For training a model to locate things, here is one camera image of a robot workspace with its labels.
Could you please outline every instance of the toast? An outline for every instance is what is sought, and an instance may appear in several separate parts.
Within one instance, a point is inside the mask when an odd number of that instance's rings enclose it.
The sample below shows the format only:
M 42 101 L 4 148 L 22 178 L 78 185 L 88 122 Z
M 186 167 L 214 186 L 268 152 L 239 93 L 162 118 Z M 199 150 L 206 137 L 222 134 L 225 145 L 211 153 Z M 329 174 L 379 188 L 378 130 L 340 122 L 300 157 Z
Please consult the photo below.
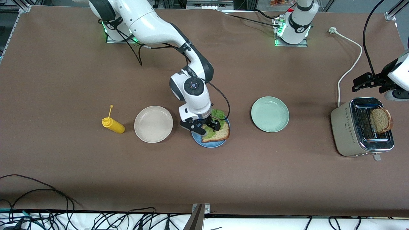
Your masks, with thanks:
M 393 128 L 392 116 L 387 109 L 375 108 L 371 110 L 371 124 L 377 134 Z
M 216 133 L 211 138 L 205 138 L 206 136 L 202 137 L 202 142 L 207 143 L 213 141 L 227 140 L 229 136 L 230 136 L 229 124 L 225 122 L 223 127 L 220 128 L 219 131 L 216 131 Z

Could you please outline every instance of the green plate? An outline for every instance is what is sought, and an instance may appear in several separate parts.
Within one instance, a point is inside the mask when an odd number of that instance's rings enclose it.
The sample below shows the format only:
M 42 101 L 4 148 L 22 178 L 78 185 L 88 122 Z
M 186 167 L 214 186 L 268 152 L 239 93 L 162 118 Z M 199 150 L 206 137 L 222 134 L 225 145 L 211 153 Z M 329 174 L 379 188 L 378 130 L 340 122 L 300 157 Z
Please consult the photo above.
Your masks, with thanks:
M 252 107 L 252 119 L 261 130 L 273 133 L 285 128 L 290 119 L 287 106 L 275 97 L 262 97 Z

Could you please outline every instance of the brown table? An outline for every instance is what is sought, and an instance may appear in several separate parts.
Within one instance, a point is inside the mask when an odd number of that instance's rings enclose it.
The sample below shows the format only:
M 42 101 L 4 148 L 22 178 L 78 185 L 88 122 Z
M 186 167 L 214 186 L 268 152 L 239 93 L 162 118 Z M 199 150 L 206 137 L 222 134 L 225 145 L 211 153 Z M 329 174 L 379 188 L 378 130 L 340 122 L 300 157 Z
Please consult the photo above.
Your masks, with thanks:
M 377 89 L 351 92 L 369 71 L 363 55 L 342 82 L 342 101 L 377 97 L 394 118 L 395 148 L 372 157 L 346 158 L 334 144 L 330 112 L 336 84 L 359 49 L 326 33 L 335 26 L 360 42 L 367 14 L 317 14 L 308 48 L 275 47 L 271 28 L 212 10 L 158 10 L 213 64 L 212 81 L 231 104 L 231 135 L 216 149 L 197 145 L 178 125 L 182 104 L 169 77 L 185 65 L 172 49 L 142 49 L 139 66 L 129 47 L 105 44 L 88 8 L 32 7 L 15 29 L 0 67 L 0 175 L 23 174 L 78 200 L 84 210 L 190 212 L 210 203 L 216 213 L 407 216 L 409 211 L 409 104 L 390 102 Z M 240 14 L 262 20 L 255 13 Z M 371 19 L 367 45 L 376 72 L 403 52 L 394 23 Z M 224 99 L 209 89 L 215 108 Z M 260 97 L 283 100 L 288 126 L 265 133 L 250 109 Z M 126 124 L 118 135 L 101 125 Z M 174 118 L 158 144 L 138 139 L 136 115 L 158 105 Z M 0 181 L 0 197 L 14 199 L 41 186 L 19 178 Z M 17 208 L 65 209 L 58 195 L 38 192 Z

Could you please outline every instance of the beige plate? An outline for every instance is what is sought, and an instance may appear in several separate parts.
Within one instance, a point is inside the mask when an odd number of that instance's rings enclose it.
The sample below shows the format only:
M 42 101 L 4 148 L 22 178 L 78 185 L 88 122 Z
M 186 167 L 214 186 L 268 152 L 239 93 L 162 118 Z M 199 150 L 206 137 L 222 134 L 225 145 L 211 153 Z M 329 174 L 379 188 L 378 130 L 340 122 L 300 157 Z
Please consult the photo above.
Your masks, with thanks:
M 171 133 L 172 127 L 171 114 L 160 106 L 144 108 L 136 116 L 134 123 L 136 136 L 148 143 L 163 141 Z

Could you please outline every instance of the lettuce leaf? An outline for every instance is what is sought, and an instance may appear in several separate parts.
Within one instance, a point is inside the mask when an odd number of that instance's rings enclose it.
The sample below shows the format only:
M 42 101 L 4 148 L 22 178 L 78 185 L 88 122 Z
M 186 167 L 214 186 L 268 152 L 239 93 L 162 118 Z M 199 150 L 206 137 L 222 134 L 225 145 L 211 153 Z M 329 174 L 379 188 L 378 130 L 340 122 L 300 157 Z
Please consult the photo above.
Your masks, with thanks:
M 211 115 L 213 117 L 217 117 L 218 119 L 224 119 L 226 117 L 225 113 L 223 111 L 221 111 L 220 109 L 212 109 L 211 110 Z M 219 121 L 219 122 L 220 122 L 220 127 L 221 128 L 226 123 L 226 121 Z M 202 126 L 202 128 L 204 128 L 204 130 L 206 130 L 206 135 L 202 139 L 211 138 L 216 134 L 216 132 L 212 128 L 208 127 L 205 124 Z
M 218 119 L 224 119 L 226 117 L 225 113 L 221 111 L 220 109 L 212 109 L 211 115 L 214 117 L 217 117 Z M 219 121 L 219 122 L 220 122 L 220 127 L 223 127 L 226 121 Z
M 204 137 L 202 137 L 202 139 L 211 138 L 211 137 L 213 137 L 213 136 L 216 134 L 216 132 L 213 131 L 212 128 L 208 127 L 208 126 L 205 125 L 205 124 L 202 126 L 202 128 L 204 128 L 204 130 L 206 130 L 206 135 L 205 135 Z

